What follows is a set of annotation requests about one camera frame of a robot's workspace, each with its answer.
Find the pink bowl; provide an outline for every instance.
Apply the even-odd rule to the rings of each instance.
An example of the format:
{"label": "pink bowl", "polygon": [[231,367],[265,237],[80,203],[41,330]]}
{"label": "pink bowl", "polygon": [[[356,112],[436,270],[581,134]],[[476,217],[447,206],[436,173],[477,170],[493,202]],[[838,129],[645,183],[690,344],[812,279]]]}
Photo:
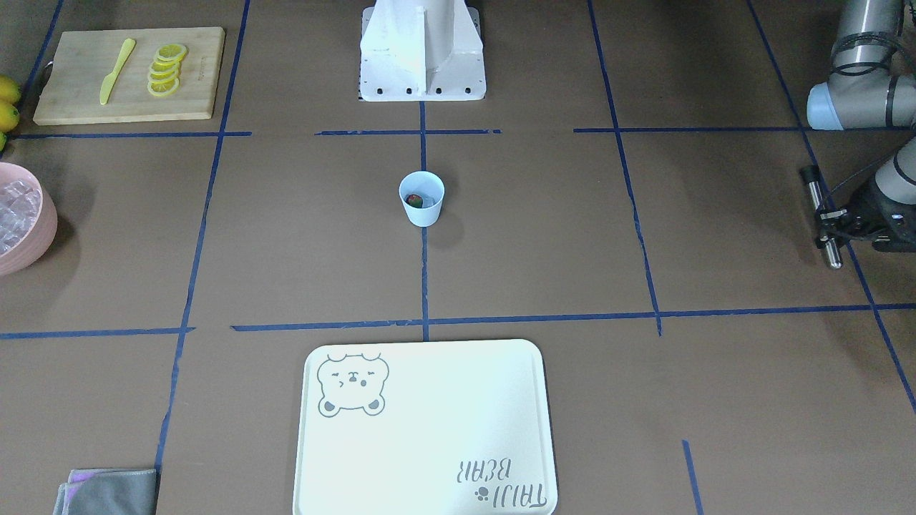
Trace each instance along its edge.
{"label": "pink bowl", "polygon": [[41,188],[38,179],[21,166],[0,162],[0,184],[16,180],[22,180],[41,192],[41,206],[38,208],[38,218],[32,228],[19,240],[19,243],[0,256],[0,276],[21,270],[41,258],[57,233],[57,209],[54,208],[51,198]]}

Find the gray cloth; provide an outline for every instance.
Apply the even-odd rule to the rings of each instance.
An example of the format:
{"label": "gray cloth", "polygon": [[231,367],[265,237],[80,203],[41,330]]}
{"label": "gray cloth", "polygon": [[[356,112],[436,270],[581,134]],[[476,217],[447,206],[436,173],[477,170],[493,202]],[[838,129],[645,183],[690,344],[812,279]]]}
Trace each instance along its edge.
{"label": "gray cloth", "polygon": [[156,470],[73,470],[58,488],[54,515],[153,515]]}

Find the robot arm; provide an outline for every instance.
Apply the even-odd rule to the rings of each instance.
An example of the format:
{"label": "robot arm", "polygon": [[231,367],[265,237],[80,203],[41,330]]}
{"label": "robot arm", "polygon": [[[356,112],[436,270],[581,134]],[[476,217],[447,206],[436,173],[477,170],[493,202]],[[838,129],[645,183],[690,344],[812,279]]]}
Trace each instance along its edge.
{"label": "robot arm", "polygon": [[890,74],[900,48],[903,0],[851,0],[840,18],[831,75],[808,95],[815,129],[911,126],[916,115],[913,77]]}
{"label": "robot arm", "polygon": [[[916,126],[916,79],[895,76],[889,65],[901,50],[903,0],[848,0],[831,55],[828,82],[808,97],[808,121],[815,129]],[[815,210],[823,248],[832,268],[840,268],[839,247],[867,240],[882,252],[916,252],[916,139],[910,140],[852,194],[833,209],[825,205],[816,167],[801,171]]]}

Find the plastic knife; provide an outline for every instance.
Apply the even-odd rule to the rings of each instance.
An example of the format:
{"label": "plastic knife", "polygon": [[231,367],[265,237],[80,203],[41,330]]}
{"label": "plastic knife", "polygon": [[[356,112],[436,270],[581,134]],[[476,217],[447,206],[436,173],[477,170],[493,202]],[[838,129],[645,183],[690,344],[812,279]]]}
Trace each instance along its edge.
{"label": "plastic knife", "polygon": [[117,54],[117,61],[114,62],[114,70],[105,75],[105,78],[102,79],[102,90],[99,91],[99,104],[108,104],[108,97],[112,93],[112,88],[115,87],[117,76],[121,73],[121,69],[124,68],[124,63],[127,62],[127,58],[130,57],[130,52],[134,51],[135,46],[136,41],[134,39],[127,38],[124,40],[124,44],[121,45],[121,52]]}

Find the blue tape line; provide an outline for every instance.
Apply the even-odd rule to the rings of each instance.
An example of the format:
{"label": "blue tape line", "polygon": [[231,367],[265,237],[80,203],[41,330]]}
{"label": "blue tape line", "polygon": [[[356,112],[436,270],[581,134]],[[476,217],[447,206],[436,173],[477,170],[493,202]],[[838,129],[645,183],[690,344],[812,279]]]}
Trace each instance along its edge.
{"label": "blue tape line", "polygon": [[[426,103],[420,102],[420,170],[426,169]],[[420,230],[420,240],[422,245],[422,273],[420,275],[421,283],[421,303],[423,311],[423,341],[430,341],[430,303],[428,300],[429,282],[428,282],[428,249],[427,249],[427,228]]]}
{"label": "blue tape line", "polygon": [[661,312],[662,317],[682,318],[693,316],[739,316],[746,314],[791,314],[812,312],[867,312],[871,306],[867,304],[854,304],[846,306],[795,306],[789,308],[746,308],[736,310],[696,310],[696,311],[671,311]]}
{"label": "blue tape line", "polygon": [[427,246],[427,228],[423,227],[420,231],[420,237],[423,240],[423,273],[422,273],[422,298],[423,298],[423,341],[430,341],[430,301],[429,301],[429,292],[430,292],[430,283],[429,283],[429,259],[428,259],[428,246]]}
{"label": "blue tape line", "polygon": [[[916,309],[916,304],[887,304],[888,309]],[[804,314],[816,312],[867,312],[866,304],[836,306],[796,306],[787,308],[741,308],[723,310],[668,311],[668,312],[604,312],[547,315],[509,315],[456,318],[427,318],[404,320],[374,320],[363,322],[319,322],[319,323],[275,323],[266,325],[233,325],[240,332],[252,331],[298,331],[309,329],[351,329],[358,327],[390,327],[410,325],[458,325],[471,323],[525,323],[525,322],[579,322],[588,320],[629,320],[661,316],[663,318],[741,316],[767,314]]]}
{"label": "blue tape line", "polygon": [[798,127],[581,127],[574,133],[611,133],[611,132],[794,132]]}
{"label": "blue tape line", "polygon": [[464,318],[430,318],[430,325],[457,325],[465,323],[578,322],[583,320],[625,320],[655,317],[656,313],[654,312],[484,316]]}
{"label": "blue tape line", "polygon": [[[429,129],[426,130],[428,135],[461,135],[461,134],[502,134],[499,129]],[[315,136],[417,136],[422,134],[422,130],[403,129],[403,130],[323,130],[315,133]]]}
{"label": "blue tape line", "polygon": [[263,325],[232,325],[239,333],[262,331],[308,331],[315,329],[361,329],[364,327],[410,327],[423,325],[422,320],[372,320],[366,322],[269,323]]}
{"label": "blue tape line", "polygon": [[646,251],[646,240],[642,237],[642,225],[639,222],[639,210],[637,209],[636,205],[636,195],[633,193],[633,183],[630,181],[629,167],[627,166],[627,153],[624,151],[624,141],[620,136],[620,124],[617,122],[617,110],[614,108],[614,95],[611,93],[611,81],[607,76],[605,52],[601,46],[601,37],[598,35],[598,23],[594,17],[594,4],[592,0],[588,0],[588,14],[592,18],[594,45],[598,50],[598,62],[601,64],[601,75],[605,80],[607,107],[611,111],[611,120],[614,123],[615,129],[614,135],[617,139],[617,152],[620,154],[620,165],[624,171],[624,182],[627,184],[627,195],[629,195],[630,205],[633,208],[633,226],[636,227],[636,236],[639,239],[639,248],[642,250],[642,262],[646,269],[646,283],[649,286],[649,297],[652,301],[652,311],[655,312],[655,324],[659,330],[659,336],[661,336],[662,329],[661,316],[659,316],[659,300],[655,295],[655,284],[652,281],[652,269],[649,266],[649,253]]}
{"label": "blue tape line", "polygon": [[426,169],[426,103],[420,102],[420,170]]}
{"label": "blue tape line", "polygon": [[[798,127],[579,127],[572,131],[574,133],[612,133],[620,132],[796,132]],[[817,129],[804,126],[801,130],[805,132],[817,131]],[[910,130],[908,127],[861,127],[844,129],[850,131],[885,131],[885,130]]]}
{"label": "blue tape line", "polygon": [[[785,79],[782,77],[782,71],[780,71],[780,66],[776,61],[776,55],[773,53],[773,49],[769,45],[767,34],[763,30],[763,25],[760,23],[760,18],[757,16],[757,11],[754,9],[754,5],[752,4],[751,0],[746,1],[747,8],[750,10],[751,16],[754,17],[754,23],[757,25],[757,30],[760,33],[760,38],[763,40],[763,45],[767,49],[767,54],[769,55],[769,60],[773,65],[773,70],[776,71],[776,76],[780,79],[780,85],[782,86],[782,91],[786,95],[786,100],[789,102],[789,108],[792,111],[792,115],[795,116],[795,121],[798,124],[799,133],[801,134],[801,138],[804,140],[805,147],[808,149],[808,155],[811,156],[812,164],[817,165],[817,157],[814,155],[814,150],[811,146],[811,142],[808,140],[808,135],[805,134],[804,125],[801,121],[802,118],[799,116],[798,110],[795,108],[795,103],[792,101],[792,97],[789,92],[789,86],[786,84]],[[821,184],[826,192],[830,191],[830,188],[827,186],[823,176],[821,177]],[[833,199],[828,199],[827,203],[831,208],[834,208]],[[888,348],[890,358],[894,362],[894,367],[897,369],[897,375],[900,376],[900,383],[903,385],[903,390],[906,392],[907,399],[910,401],[910,407],[912,408],[913,412],[916,413],[916,397],[913,396],[913,391],[910,386],[910,382],[907,379],[906,372],[903,370],[903,366],[900,364],[900,360],[897,357],[897,351],[894,348],[893,342],[890,340],[888,331],[884,326],[884,321],[881,319],[881,313],[878,310],[878,306],[875,304],[875,298],[871,294],[871,289],[868,287],[868,281],[866,280],[865,274],[862,272],[862,267],[859,265],[858,258],[856,257],[856,252],[851,246],[846,246],[846,248],[849,251],[850,260],[856,269],[856,274],[859,278],[859,282],[862,284],[862,290],[865,292],[866,298],[868,299],[868,305],[875,317],[875,322],[878,324],[878,329],[881,332],[881,337],[884,339],[884,345]]]}
{"label": "blue tape line", "polygon": [[[226,88],[226,99],[223,107],[223,121],[220,123],[219,136],[216,138],[216,150],[213,152],[213,165],[210,168],[210,181],[207,184],[207,194],[203,202],[203,214],[201,216],[201,226],[197,233],[197,246],[194,250],[194,261],[191,265],[191,278],[188,281],[188,298],[185,301],[184,312],[181,315],[181,327],[188,327],[191,318],[191,305],[194,301],[194,288],[197,284],[197,272],[201,266],[201,254],[203,252],[203,239],[207,232],[207,213],[210,211],[210,200],[213,198],[213,185],[216,182],[216,171],[220,166],[220,155],[223,152],[223,139],[226,132],[226,123],[229,120],[229,108],[232,105],[232,95],[235,88],[235,75],[238,73],[238,62],[242,56],[242,42],[245,40],[245,27],[248,21],[248,9],[251,6],[251,0],[245,0],[245,9],[242,11],[242,22],[239,25],[238,41],[235,43],[235,56],[232,66],[232,72],[229,74],[229,86]],[[175,360],[172,363],[171,387],[169,389],[169,407],[166,415],[162,419],[162,427],[159,430],[159,443],[156,449],[156,470],[162,471],[162,458],[165,454],[166,440],[169,437],[169,423],[171,422],[172,408],[175,405],[175,392],[178,388],[179,362],[181,355],[184,354],[185,332],[178,336],[178,343],[175,345]]]}
{"label": "blue tape line", "polygon": [[115,132],[115,133],[92,133],[92,134],[20,134],[12,136],[10,139],[51,139],[56,137],[66,137],[70,139],[106,139],[109,137],[248,137],[251,131],[233,131],[233,132]]}
{"label": "blue tape line", "polygon": [[158,327],[155,329],[101,329],[89,331],[44,331],[41,333],[0,333],[0,340],[36,340],[40,338],[84,338],[99,336],[138,336],[143,334],[180,334],[191,332],[193,327]]}
{"label": "blue tape line", "polygon": [[54,27],[57,26],[57,20],[60,17],[60,10],[62,8],[63,0],[58,0],[57,7],[54,9],[54,15],[51,17],[51,23],[48,25],[48,32],[45,33],[45,40],[41,44],[41,51],[35,59],[35,64],[32,65],[32,71],[28,74],[26,84],[22,87],[22,99],[19,100],[19,105],[22,105],[22,103],[26,101],[26,95],[31,91],[32,84],[35,83],[35,77],[38,76],[38,70],[41,69],[41,62],[45,59],[45,52],[48,51],[48,45],[51,42],[51,37],[54,35]]}
{"label": "blue tape line", "polygon": [[315,136],[416,136],[419,130],[323,130]]}
{"label": "blue tape line", "polygon": [[910,401],[910,408],[913,410],[913,413],[916,413],[916,396],[913,395],[910,381],[907,379],[907,374],[903,370],[903,365],[900,364],[900,359],[897,357],[897,350],[894,348],[894,344],[890,340],[888,330],[884,326],[884,320],[881,318],[881,312],[878,310],[878,307],[875,304],[875,298],[871,294],[871,289],[868,287],[868,282],[865,279],[865,273],[863,273],[862,267],[859,266],[859,261],[856,258],[856,252],[852,246],[847,245],[846,248],[849,250],[849,257],[851,257],[853,266],[856,268],[856,274],[859,277],[859,281],[862,283],[863,290],[865,290],[865,295],[866,298],[868,298],[868,303],[871,305],[871,311],[875,317],[875,322],[878,324],[878,329],[881,332],[881,338],[884,339],[884,346],[888,349],[890,360],[894,362],[894,368],[897,369],[897,375],[900,377],[900,384],[903,385],[903,391],[906,392],[907,399]]}
{"label": "blue tape line", "polygon": [[916,310],[916,303],[907,302],[907,303],[899,303],[899,304],[876,304],[875,307],[881,311]]}
{"label": "blue tape line", "polygon": [[461,135],[461,134],[490,134],[490,129],[426,129],[426,134],[446,134],[446,135]]}
{"label": "blue tape line", "polygon": [[700,485],[696,482],[696,470],[693,469],[693,456],[690,452],[690,443],[681,440],[684,448],[684,459],[687,460],[687,474],[690,475],[690,488],[693,491],[693,505],[696,506],[696,515],[703,515],[703,500],[700,499]]}
{"label": "blue tape line", "polygon": [[779,64],[776,62],[776,54],[773,53],[773,48],[769,45],[769,40],[767,39],[767,33],[763,30],[763,25],[760,23],[760,18],[757,16],[757,10],[754,9],[751,0],[746,0],[747,8],[750,10],[751,16],[754,18],[754,24],[757,26],[757,32],[760,34],[760,39],[763,40],[763,46],[767,50],[767,55],[769,56],[769,62],[773,65],[773,70],[776,72],[777,79],[780,80],[780,86],[782,87],[782,92],[786,95],[786,101],[789,102],[789,109],[792,111],[792,116],[795,117],[796,127],[801,134],[801,139],[804,140],[805,148],[808,149],[808,156],[811,157],[811,163],[817,164],[817,158],[814,156],[814,150],[811,147],[811,141],[808,140],[808,135],[805,134],[804,124],[802,123],[802,118],[799,116],[798,109],[795,108],[795,103],[792,101],[792,95],[789,91],[789,85],[786,84],[785,78],[782,77],[782,71],[780,70]]}

